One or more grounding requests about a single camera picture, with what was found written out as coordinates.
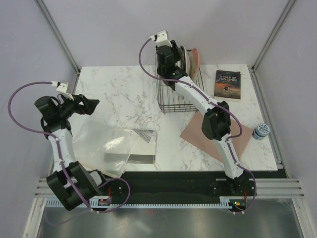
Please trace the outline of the black wire dish rack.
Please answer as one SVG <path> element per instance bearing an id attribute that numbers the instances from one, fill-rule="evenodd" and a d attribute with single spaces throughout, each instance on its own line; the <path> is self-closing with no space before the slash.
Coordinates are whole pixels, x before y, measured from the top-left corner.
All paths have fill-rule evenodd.
<path id="1" fill-rule="evenodd" d="M 205 91 L 201 70 L 196 79 L 192 80 L 201 90 Z M 173 91 L 163 81 L 156 81 L 157 100 L 159 108 L 163 113 L 191 112 L 197 109 L 183 96 Z"/>

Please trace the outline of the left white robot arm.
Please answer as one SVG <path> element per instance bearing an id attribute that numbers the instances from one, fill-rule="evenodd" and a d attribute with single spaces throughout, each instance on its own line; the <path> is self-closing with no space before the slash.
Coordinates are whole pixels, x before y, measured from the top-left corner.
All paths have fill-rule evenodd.
<path id="1" fill-rule="evenodd" d="M 87 99 L 82 94 L 73 95 L 72 99 L 43 96 L 34 103 L 42 114 L 41 127 L 53 149 L 53 173 L 46 181 L 68 211 L 81 204 L 89 206 L 91 198 L 107 193 L 109 188 L 99 170 L 88 171 L 76 160 L 69 122 L 73 114 L 91 115 L 98 104 L 98 99 Z"/>

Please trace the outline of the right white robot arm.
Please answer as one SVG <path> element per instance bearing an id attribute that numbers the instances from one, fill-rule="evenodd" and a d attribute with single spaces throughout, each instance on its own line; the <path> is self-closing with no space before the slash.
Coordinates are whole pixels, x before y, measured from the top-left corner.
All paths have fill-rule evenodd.
<path id="1" fill-rule="evenodd" d="M 214 140 L 222 158 L 224 171 L 227 176 L 227 189 L 232 195 L 240 194 L 247 184 L 248 176 L 238 161 L 233 147 L 231 135 L 231 117 L 229 105 L 217 102 L 202 91 L 189 75 L 177 65 L 181 60 L 180 53 L 174 40 L 157 43 L 157 74 L 159 79 L 173 91 L 190 101 L 202 114 L 202 133 L 209 140 Z"/>

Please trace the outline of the red blue flower plate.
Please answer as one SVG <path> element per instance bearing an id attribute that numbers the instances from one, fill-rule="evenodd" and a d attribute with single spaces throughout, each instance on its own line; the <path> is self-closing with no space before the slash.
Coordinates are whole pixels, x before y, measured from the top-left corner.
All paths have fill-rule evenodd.
<path id="1" fill-rule="evenodd" d="M 187 50 L 185 50 L 185 71 L 190 74 L 190 56 Z"/>

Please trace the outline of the pink cream leaf plate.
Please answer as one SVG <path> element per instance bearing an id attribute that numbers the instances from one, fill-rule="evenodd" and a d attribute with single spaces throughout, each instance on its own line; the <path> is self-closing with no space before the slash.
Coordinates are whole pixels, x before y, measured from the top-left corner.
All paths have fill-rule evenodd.
<path id="1" fill-rule="evenodd" d="M 189 53 L 190 71 L 189 76 L 192 80 L 196 79 L 200 71 L 200 52 L 197 48 L 193 48 Z"/>

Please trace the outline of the white watermelon pattern plate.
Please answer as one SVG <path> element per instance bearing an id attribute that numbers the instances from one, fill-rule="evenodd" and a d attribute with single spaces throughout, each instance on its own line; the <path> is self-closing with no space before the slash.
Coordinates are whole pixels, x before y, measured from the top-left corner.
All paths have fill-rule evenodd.
<path id="1" fill-rule="evenodd" d="M 188 58 L 187 50 L 183 46 L 180 46 L 179 49 L 180 49 L 180 55 L 181 55 L 181 66 L 183 68 L 186 68 L 187 58 Z"/>

